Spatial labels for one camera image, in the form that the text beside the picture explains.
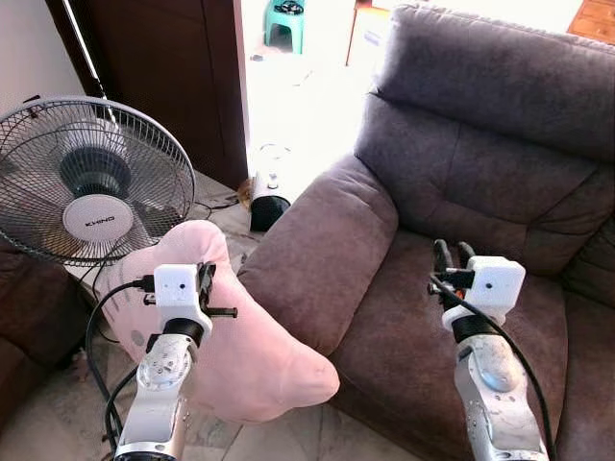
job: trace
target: sofa cushion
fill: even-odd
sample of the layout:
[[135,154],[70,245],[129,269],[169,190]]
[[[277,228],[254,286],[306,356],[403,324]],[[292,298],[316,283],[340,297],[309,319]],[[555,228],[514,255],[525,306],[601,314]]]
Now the sofa cushion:
[[596,232],[563,273],[566,287],[615,307],[615,218]]
[[561,461],[611,461],[615,453],[615,310],[566,299],[568,383],[557,434]]
[[356,146],[410,231],[558,274],[611,215],[613,165],[371,95]]
[[615,48],[423,4],[392,15],[384,99],[613,162]]
[[[379,408],[374,421],[386,416],[385,433],[409,450],[423,456],[431,453],[426,459],[465,460],[471,454],[454,384],[455,339],[442,327],[442,307],[426,289],[431,248],[426,237],[404,230],[397,233],[331,360],[346,388],[350,383],[357,395],[369,400],[349,401],[348,406],[341,402],[344,411],[371,420],[369,412]],[[536,372],[556,430],[567,356],[560,287],[528,276],[504,329]],[[344,390],[340,398],[346,399],[345,395]],[[533,391],[529,400],[540,416]]]

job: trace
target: power cord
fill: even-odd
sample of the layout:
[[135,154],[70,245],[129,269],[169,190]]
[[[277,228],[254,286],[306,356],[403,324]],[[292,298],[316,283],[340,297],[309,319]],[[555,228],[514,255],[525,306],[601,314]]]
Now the power cord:
[[547,447],[547,453],[549,455],[549,460],[556,461],[557,454],[555,451],[555,443],[554,443],[554,438],[553,438],[552,431],[551,431],[551,421],[549,420],[549,408],[547,407],[547,401],[545,400],[545,396],[542,393],[542,389],[540,387],[540,383],[538,382],[538,378],[536,377],[533,369],[529,365],[528,360],[525,358],[525,356],[523,355],[521,350],[517,347],[517,345],[512,340],[512,338],[508,336],[508,334],[498,324],[496,324],[490,317],[485,315],[480,309],[474,307],[467,301],[461,299],[458,295],[456,295],[453,292],[453,290],[451,290],[448,286],[442,283],[442,281],[440,281],[440,279],[436,276],[435,273],[430,274],[430,280],[435,284],[435,286],[437,286],[440,289],[440,292],[444,296],[462,305],[463,307],[468,309],[473,314],[478,315],[487,324],[489,324],[490,327],[495,329],[498,332],[498,334],[500,334],[503,337],[506,343],[508,343],[508,345],[510,346],[512,351],[515,353],[515,355],[517,355],[517,358],[519,358],[519,361],[521,362],[521,364],[523,365],[523,368],[526,370],[526,373],[529,376],[531,385],[533,386],[534,391],[536,392],[536,397],[538,398],[538,404],[540,405],[540,412],[542,414],[542,422],[545,427],[545,439],[546,439],[545,445]]
[[107,405],[105,405],[105,430],[107,431],[107,439],[111,445],[111,449],[115,452],[117,448],[117,444],[119,443],[119,439],[115,438],[115,434],[113,433],[113,427],[111,425],[111,410],[115,407],[115,399],[120,391],[130,382],[130,380],[135,377],[136,370],[138,367],[134,367],[122,380],[117,384],[113,392],[111,393],[109,400],[107,400]]
[[[116,286],[115,288],[113,288],[109,293],[107,293],[103,299],[96,305],[96,307],[94,307],[94,309],[92,310],[91,314],[89,315],[89,319],[87,320],[87,327],[86,327],[86,358],[87,358],[87,366],[89,367],[92,375],[94,376],[94,380],[96,381],[96,385],[98,386],[98,389],[100,390],[100,393],[103,395],[103,399],[105,400],[105,402],[109,402],[111,395],[109,393],[109,389],[107,389],[107,385],[105,384],[105,380],[103,380],[103,377],[101,376],[98,367],[96,365],[96,362],[94,361],[94,352],[93,352],[93,348],[92,348],[92,338],[93,338],[93,331],[94,331],[94,326],[96,324],[96,314],[100,311],[100,309],[103,307],[103,305],[105,305],[105,303],[116,293],[119,293],[120,291],[126,290],[128,288],[142,288],[145,290],[149,290],[151,289],[153,291],[153,285],[154,285],[154,277],[153,276],[145,276],[143,279],[137,279],[137,280],[133,280],[133,281],[129,281],[128,283],[122,283],[119,286]],[[111,408],[110,408],[110,413],[111,413],[111,417],[113,419],[113,422],[115,424],[115,431],[118,434],[122,433],[122,422],[121,419],[117,413],[117,409],[115,408],[115,404],[113,403],[113,401],[111,401]],[[111,438],[110,439],[110,444],[111,444],[111,448],[112,450],[116,450],[117,449],[117,444],[115,443],[115,439]]]
[[[97,303],[98,303],[98,295],[96,294],[96,281],[98,280],[98,276],[100,276],[100,273],[102,272],[103,268],[107,265],[107,262],[109,262],[109,256],[115,250],[116,246],[117,246],[117,242],[115,243],[115,245],[113,245],[113,247],[109,250],[109,252],[103,256],[102,263],[100,266],[98,266],[98,272],[96,273],[96,277],[94,277],[94,281],[92,283],[92,294],[94,295],[94,301],[96,301]],[[84,274],[79,277],[79,280],[77,280],[77,284],[79,284],[80,286],[84,286],[84,280],[86,279],[87,275],[90,272],[92,272],[95,268],[96,266],[92,266],[89,269],[87,269],[84,272]],[[119,341],[115,339],[111,339],[109,338],[109,336],[103,333],[103,330],[101,330],[99,324],[96,324],[96,329],[98,330],[98,333],[102,336],[102,338],[105,341],[109,343],[113,343],[113,344],[119,344]]]
[[204,204],[203,202],[197,202],[194,201],[194,205],[198,205],[198,206],[204,206],[205,208],[208,209],[209,214],[208,216],[205,218],[206,220],[210,218],[211,214],[217,210],[217,209],[225,209],[225,208],[230,208],[231,206],[235,206],[239,203],[238,199],[234,199],[232,202],[228,203],[228,204],[224,204],[224,205],[218,205],[218,206],[211,206],[208,204]]

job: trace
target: electric fan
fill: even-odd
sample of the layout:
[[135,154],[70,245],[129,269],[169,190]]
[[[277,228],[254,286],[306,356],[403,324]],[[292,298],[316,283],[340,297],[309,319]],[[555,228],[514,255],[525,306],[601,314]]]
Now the electric fan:
[[194,182],[179,142],[115,102],[36,100],[0,118],[0,234],[30,255],[93,266],[153,245]]

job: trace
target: pink cushion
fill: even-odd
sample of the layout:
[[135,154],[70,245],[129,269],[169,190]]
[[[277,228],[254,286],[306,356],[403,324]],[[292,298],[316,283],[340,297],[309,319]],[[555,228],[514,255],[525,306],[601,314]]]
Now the pink cushion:
[[[224,234],[208,221],[188,221],[160,243],[124,257],[101,274],[102,294],[163,263],[215,262],[210,307],[236,307],[237,319],[213,319],[211,338],[201,345],[193,404],[241,423],[272,420],[297,406],[328,400],[339,380],[332,363],[293,338],[248,294],[236,278]],[[159,313],[143,304],[143,292],[118,293],[104,312],[131,358],[145,354],[152,333],[160,333]]]

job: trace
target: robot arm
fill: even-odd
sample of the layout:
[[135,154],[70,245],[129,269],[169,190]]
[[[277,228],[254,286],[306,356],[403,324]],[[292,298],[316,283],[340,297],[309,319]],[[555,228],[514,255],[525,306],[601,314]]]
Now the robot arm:
[[138,366],[136,397],[115,461],[182,459],[194,385],[192,369],[198,348],[211,335],[209,316],[237,315],[236,309],[207,307],[214,273],[213,264],[163,264],[154,271],[162,334],[150,338]]
[[[496,324],[517,302],[525,269],[499,256],[476,256],[460,244],[463,269],[453,266],[446,243],[437,240],[435,276]],[[444,305],[442,323],[457,342],[455,386],[463,400],[468,437],[477,461],[549,461],[526,398],[526,372],[504,338],[481,316],[429,287]]]

